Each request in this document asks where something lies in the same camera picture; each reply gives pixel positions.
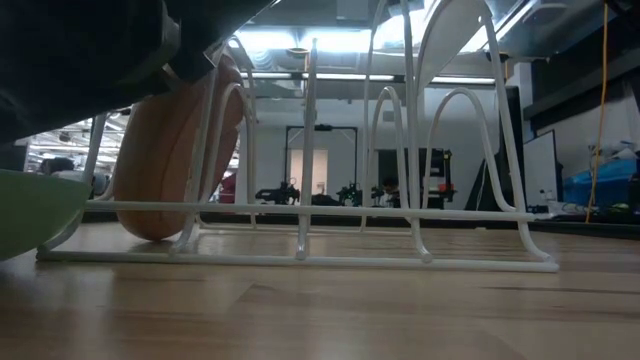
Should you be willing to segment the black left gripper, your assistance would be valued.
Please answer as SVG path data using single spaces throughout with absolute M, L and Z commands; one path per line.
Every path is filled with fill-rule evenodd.
M 181 80 L 198 81 L 214 67 L 205 51 L 271 3 L 1 0 L 1 140 L 161 93 L 168 62 Z

